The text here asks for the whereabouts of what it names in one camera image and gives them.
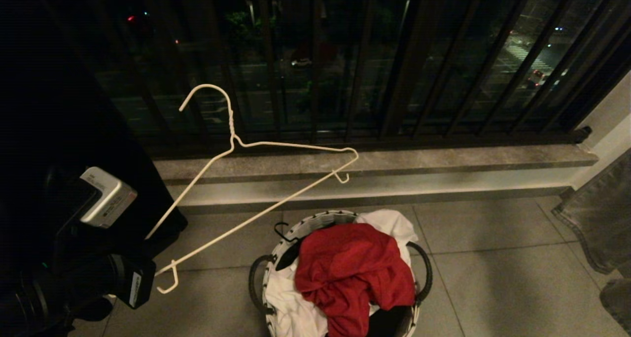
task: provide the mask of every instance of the tile floor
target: tile floor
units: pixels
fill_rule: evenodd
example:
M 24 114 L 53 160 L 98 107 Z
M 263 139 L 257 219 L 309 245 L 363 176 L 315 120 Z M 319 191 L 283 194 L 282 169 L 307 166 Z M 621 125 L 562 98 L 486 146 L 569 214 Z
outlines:
M 349 209 L 401 211 L 432 255 L 434 284 L 415 337 L 627 336 L 598 299 L 608 279 L 619 273 L 604 276 L 588 266 L 574 234 L 549 213 L 559 202 L 542 197 Z M 275 222 L 293 225 L 317 212 L 271 213 L 183 263 L 180 286 L 171 294 L 154 291 L 138 310 L 116 303 L 106 321 L 77 321 L 70 336 L 268 336 L 264 318 L 248 297 L 249 265 L 278 242 Z M 248 217 L 191 216 L 189 228 L 156 259 L 158 265 Z M 413 257 L 413 266 L 417 276 L 424 276 L 420 257 Z M 163 274 L 155 285 L 168 286 L 170 279 Z

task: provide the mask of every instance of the black and white basket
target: black and white basket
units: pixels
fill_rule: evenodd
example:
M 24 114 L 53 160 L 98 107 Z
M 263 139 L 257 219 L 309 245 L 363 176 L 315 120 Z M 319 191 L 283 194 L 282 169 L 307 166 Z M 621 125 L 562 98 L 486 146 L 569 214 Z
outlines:
M 250 290 L 250 298 L 254 305 L 265 314 L 265 319 L 267 321 L 268 329 L 270 330 L 270 334 L 272 337 L 276 337 L 277 333 L 277 319 L 275 316 L 275 308 L 269 304 L 265 299 L 265 290 L 268 284 L 268 280 L 270 278 L 270 271 L 277 268 L 278 263 L 281 261 L 282 255 L 286 253 L 288 249 L 290 249 L 294 243 L 299 238 L 303 238 L 308 236 L 313 231 L 318 229 L 322 229 L 324 227 L 329 227 L 331 225 L 341 225 L 341 224 L 349 224 L 353 223 L 357 218 L 358 214 L 353 213 L 352 211 L 344 211 L 344 210 L 336 210 L 336 211 L 325 211 L 323 213 L 314 214 L 313 216 L 309 216 L 308 218 L 304 218 L 299 223 L 294 225 L 285 236 L 283 236 L 280 232 L 275 231 L 278 235 L 282 237 L 278 245 L 274 248 L 270 255 L 261 256 L 254 261 L 252 267 L 250 268 L 250 277 L 249 277 L 249 290 Z M 400 326 L 396 327 L 393 330 L 397 330 L 397 332 L 392 337 L 409 337 L 414 333 L 414 330 L 417 325 L 417 320 L 419 319 L 419 312 L 421 302 L 427 297 L 432 288 L 432 265 L 430 263 L 430 259 L 425 253 L 425 251 L 416 243 L 408 242 L 408 247 L 413 248 L 419 252 L 421 257 L 423 258 L 423 262 L 425 264 L 426 269 L 426 277 L 423 288 L 419 283 L 419 277 L 415 277 L 415 285 L 417 288 L 417 302 L 414 306 L 410 307 L 410 309 L 405 310 L 405 315 L 403 316 L 402 323 Z M 257 268 L 263 262 L 268 262 L 265 267 L 265 273 L 263 275 L 262 282 L 262 299 L 259 298 L 255 291 L 255 282 L 254 277 Z

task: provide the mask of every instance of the black railing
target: black railing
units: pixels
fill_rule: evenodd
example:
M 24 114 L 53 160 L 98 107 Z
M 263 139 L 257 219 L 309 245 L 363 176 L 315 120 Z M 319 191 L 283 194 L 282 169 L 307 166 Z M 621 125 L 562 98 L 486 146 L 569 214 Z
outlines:
M 631 67 L 629 0 L 42 1 L 156 157 L 225 146 L 198 83 L 249 141 L 497 146 L 581 142 Z

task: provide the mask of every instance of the red cloth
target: red cloth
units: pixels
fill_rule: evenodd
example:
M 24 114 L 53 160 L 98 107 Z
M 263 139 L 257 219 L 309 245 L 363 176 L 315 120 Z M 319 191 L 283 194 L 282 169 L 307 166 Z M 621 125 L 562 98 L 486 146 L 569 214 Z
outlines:
M 391 236 L 365 223 L 317 230 L 300 246 L 295 284 L 327 315 L 330 337 L 365 337 L 369 302 L 415 303 L 414 278 Z

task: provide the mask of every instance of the crosswalk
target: crosswalk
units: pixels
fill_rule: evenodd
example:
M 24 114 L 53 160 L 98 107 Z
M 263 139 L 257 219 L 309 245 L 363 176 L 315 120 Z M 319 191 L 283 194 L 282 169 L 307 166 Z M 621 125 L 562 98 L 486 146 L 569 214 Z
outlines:
M 512 56 L 517 57 L 520 61 L 523 61 L 526 56 L 528 56 L 528 52 L 517 45 L 510 45 L 509 47 L 506 48 L 506 51 L 510 52 L 512 54 Z M 548 70 L 551 67 L 546 65 L 546 63 L 544 63 L 543 61 L 539 60 L 539 58 L 534 59 L 534 63 L 532 63 L 532 68 L 533 69 L 540 69 L 540 70 Z

